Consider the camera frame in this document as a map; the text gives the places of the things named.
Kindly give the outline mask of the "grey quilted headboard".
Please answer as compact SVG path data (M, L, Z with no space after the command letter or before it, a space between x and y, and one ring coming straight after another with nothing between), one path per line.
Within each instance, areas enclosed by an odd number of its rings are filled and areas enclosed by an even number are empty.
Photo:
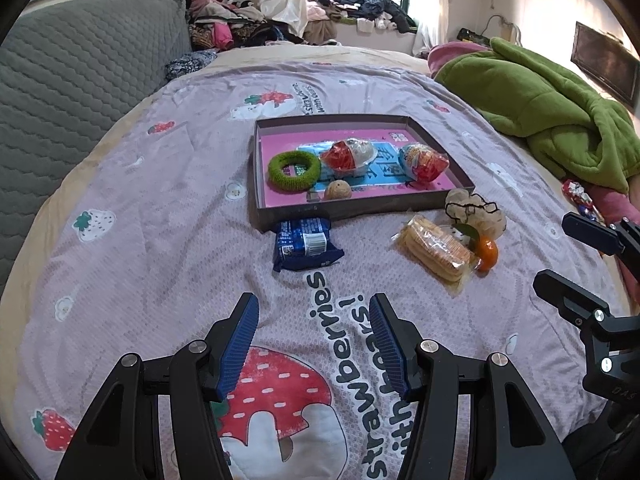
M191 49L186 0L72 0L1 45L1 276L41 205Z

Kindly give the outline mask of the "blue snack packet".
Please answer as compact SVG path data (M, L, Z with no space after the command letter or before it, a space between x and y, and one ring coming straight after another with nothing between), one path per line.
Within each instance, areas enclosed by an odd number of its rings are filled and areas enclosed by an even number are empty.
M276 227L273 271L303 271L330 266L344 257L343 249L331 240L331 223L326 218L294 219Z

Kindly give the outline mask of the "white curtain right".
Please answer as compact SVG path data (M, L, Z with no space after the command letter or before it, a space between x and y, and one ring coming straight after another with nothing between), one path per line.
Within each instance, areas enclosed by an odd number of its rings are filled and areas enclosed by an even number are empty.
M412 54L420 56L447 38L450 0L409 0L409 15L416 21Z

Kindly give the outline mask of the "clothes pile on windowsill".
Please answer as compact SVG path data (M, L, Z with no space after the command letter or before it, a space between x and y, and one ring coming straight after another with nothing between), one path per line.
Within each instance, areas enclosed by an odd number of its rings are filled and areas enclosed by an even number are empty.
M367 20L374 24L389 22L401 34L417 32L418 24L393 0L309 0L351 20Z

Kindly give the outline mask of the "orange tangerine with leaf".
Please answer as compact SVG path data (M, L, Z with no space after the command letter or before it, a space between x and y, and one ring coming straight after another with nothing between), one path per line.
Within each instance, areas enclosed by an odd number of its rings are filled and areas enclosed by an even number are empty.
M478 273L489 272L498 262L498 246L490 237L480 234L474 226L455 223L454 228L469 239L470 251L477 258Z

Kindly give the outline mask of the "green fleece blanket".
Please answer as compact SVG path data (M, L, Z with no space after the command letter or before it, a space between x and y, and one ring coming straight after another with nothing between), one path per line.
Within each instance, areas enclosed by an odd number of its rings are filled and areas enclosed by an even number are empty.
M627 194L639 174L639 136L626 108L536 52L492 38L487 51L455 58L434 79L498 133L525 142L558 179Z

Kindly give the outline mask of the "red white candy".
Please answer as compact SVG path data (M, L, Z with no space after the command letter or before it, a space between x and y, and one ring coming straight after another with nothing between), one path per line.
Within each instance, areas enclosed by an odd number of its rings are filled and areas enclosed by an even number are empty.
M357 138L334 142L319 155L323 166L340 179L364 177L377 157L371 141Z

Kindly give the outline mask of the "blue patterned cloth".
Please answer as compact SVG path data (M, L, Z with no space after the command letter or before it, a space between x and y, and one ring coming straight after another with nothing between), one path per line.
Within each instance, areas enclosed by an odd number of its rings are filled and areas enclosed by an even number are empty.
M218 53L215 49L188 52L175 58L165 66L165 77L172 81L187 74L202 70L216 60Z

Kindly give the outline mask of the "walnut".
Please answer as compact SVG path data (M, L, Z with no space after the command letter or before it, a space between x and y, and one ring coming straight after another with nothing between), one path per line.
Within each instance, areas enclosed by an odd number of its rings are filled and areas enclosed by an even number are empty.
M345 180L334 180L324 191L325 200L347 200L352 197L352 187Z

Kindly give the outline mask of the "pile of clothes by headboard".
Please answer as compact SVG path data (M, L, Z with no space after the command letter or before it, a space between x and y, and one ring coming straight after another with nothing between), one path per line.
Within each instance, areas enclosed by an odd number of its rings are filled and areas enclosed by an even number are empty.
M194 51L306 44L290 25L267 18L250 0L186 0L186 10Z

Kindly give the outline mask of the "red surprise egg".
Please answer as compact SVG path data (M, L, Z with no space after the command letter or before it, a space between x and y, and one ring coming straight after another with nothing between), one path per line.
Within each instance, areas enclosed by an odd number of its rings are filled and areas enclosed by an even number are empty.
M405 175L420 184L435 181L449 167L446 154L436 152L426 144L404 145L398 154L398 162Z

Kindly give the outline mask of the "small snack wrappers pile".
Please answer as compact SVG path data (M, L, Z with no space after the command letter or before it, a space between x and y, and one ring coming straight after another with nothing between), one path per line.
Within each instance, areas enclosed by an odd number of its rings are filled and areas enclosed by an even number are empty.
M573 179L564 180L562 193L575 206L578 214L588 220L604 223L602 214L597 210L591 196L578 181Z

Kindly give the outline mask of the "pink pillow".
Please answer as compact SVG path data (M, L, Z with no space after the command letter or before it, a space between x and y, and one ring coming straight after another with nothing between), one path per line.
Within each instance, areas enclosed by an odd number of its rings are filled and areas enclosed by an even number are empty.
M450 41L434 47L427 55L427 65L431 76L436 77L437 73L450 61L462 55L487 51L484 44L474 44L471 41Z

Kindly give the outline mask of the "wall mounted television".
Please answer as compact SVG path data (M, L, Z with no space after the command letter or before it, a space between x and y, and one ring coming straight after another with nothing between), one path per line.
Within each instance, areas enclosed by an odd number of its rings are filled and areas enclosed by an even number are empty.
M620 40L577 22L570 62L626 107L636 106L639 61Z

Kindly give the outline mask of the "cracker pack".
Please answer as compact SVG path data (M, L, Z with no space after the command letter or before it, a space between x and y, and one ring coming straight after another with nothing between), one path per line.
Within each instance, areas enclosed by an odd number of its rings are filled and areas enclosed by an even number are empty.
M478 263L477 256L457 237L423 214L414 214L393 236L393 243L412 260L458 294Z

